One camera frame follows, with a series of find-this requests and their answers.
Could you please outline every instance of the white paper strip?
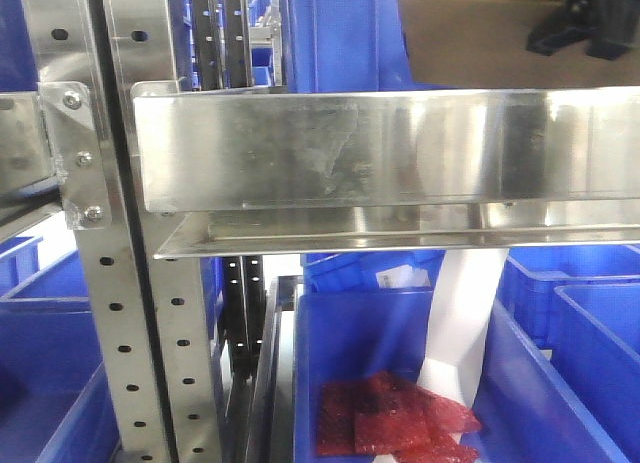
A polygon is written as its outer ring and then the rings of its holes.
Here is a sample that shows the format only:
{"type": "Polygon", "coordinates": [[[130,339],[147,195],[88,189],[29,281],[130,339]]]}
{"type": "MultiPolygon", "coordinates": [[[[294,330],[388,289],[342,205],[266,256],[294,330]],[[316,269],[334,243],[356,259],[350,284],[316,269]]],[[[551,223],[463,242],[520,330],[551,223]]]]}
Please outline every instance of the white paper strip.
{"type": "MultiPolygon", "coordinates": [[[[508,254],[508,249],[447,251],[431,303],[418,385],[473,406],[491,308],[508,254]]],[[[394,463],[395,459],[383,455],[374,462],[394,463]]]]}

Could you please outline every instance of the blue storage crate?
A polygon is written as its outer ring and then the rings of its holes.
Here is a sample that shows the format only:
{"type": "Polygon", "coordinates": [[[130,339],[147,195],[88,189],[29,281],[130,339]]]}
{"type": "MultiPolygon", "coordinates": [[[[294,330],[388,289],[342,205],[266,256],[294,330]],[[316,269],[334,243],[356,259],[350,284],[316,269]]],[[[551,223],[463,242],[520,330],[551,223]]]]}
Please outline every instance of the blue storage crate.
{"type": "Polygon", "coordinates": [[[18,236],[0,243],[0,295],[36,273],[41,237],[18,236]]]}
{"type": "Polygon", "coordinates": [[[256,26],[260,17],[264,16],[271,0],[249,0],[249,23],[256,26]]]}
{"type": "Polygon", "coordinates": [[[90,312],[0,311],[0,462],[108,461],[117,432],[100,364],[90,312]]]}
{"type": "Polygon", "coordinates": [[[36,463],[107,463],[119,440],[107,376],[100,367],[36,463]]]}
{"type": "MultiPolygon", "coordinates": [[[[322,384],[391,370],[416,380],[432,293],[312,294],[296,323],[294,461],[370,462],[316,457],[322,384]]],[[[484,463],[628,462],[504,308],[495,305],[474,412],[484,428],[463,436],[484,463]]]]}
{"type": "Polygon", "coordinates": [[[38,74],[20,0],[0,0],[0,92],[35,91],[38,74]]]}
{"type": "Polygon", "coordinates": [[[444,250],[321,253],[304,256],[301,264],[307,293],[430,287],[435,285],[444,253],[444,250]],[[414,284],[406,283],[411,279],[411,269],[423,270],[416,275],[414,284]]]}
{"type": "Polygon", "coordinates": [[[271,48],[253,48],[251,50],[253,79],[258,86],[274,86],[272,53],[271,48]]]}
{"type": "Polygon", "coordinates": [[[640,250],[624,245],[513,248],[498,299],[538,346],[549,348],[554,288],[615,282],[640,282],[640,250]]]}
{"type": "Polygon", "coordinates": [[[40,298],[86,300],[88,294],[80,255],[74,251],[32,275],[5,294],[2,299],[5,301],[40,298]]]}
{"type": "Polygon", "coordinates": [[[398,0],[283,1],[289,91],[441,88],[411,77],[398,0]]]}
{"type": "Polygon", "coordinates": [[[631,461],[640,461],[640,285],[556,289],[552,364],[631,461]]]}

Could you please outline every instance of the white label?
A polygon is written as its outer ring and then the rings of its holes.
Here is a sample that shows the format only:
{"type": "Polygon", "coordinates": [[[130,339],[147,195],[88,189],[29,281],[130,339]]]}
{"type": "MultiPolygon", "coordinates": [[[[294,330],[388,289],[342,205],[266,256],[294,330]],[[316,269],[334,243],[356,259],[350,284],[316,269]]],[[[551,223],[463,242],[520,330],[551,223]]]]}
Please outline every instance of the white label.
{"type": "Polygon", "coordinates": [[[410,265],[396,266],[376,273],[380,288],[411,288],[431,286],[429,272],[410,265]]]}

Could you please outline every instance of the bolt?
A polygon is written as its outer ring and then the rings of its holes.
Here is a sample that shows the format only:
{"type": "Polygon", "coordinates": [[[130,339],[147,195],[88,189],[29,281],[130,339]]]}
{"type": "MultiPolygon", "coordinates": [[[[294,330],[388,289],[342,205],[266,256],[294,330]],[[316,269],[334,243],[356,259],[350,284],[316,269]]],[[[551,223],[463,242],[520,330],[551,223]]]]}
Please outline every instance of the bolt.
{"type": "Polygon", "coordinates": [[[64,103],[64,106],[72,110],[77,110],[82,106],[80,95],[75,91],[67,91],[62,98],[62,102],[64,103]]]}
{"type": "Polygon", "coordinates": [[[93,155],[88,151],[79,151],[76,155],[76,165],[81,168],[90,166],[93,163],[93,155]]]}
{"type": "Polygon", "coordinates": [[[84,210],[84,216],[89,221],[100,221],[104,215],[102,214],[102,208],[99,206],[90,206],[84,210]]]}

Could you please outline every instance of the red packaged item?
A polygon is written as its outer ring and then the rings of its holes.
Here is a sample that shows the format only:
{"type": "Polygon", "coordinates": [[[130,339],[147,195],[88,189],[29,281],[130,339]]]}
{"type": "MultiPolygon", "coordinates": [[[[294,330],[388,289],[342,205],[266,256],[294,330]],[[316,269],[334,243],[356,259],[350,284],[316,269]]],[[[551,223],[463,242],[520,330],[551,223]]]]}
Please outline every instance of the red packaged item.
{"type": "Polygon", "coordinates": [[[394,388],[412,392],[416,401],[422,401],[427,412],[427,420],[435,423],[441,430],[448,433],[474,433],[482,429],[482,424],[466,406],[420,388],[391,373],[386,372],[385,378],[393,380],[394,388]]]}
{"type": "Polygon", "coordinates": [[[398,463],[474,463],[478,450],[459,445],[451,436],[436,426],[429,427],[431,442],[394,453],[398,463]]]}
{"type": "Polygon", "coordinates": [[[354,383],[327,383],[322,387],[316,452],[319,456],[354,454],[354,383]]]}
{"type": "Polygon", "coordinates": [[[395,385],[389,372],[358,384],[355,449],[362,455],[386,455],[429,442],[423,401],[395,385]]]}

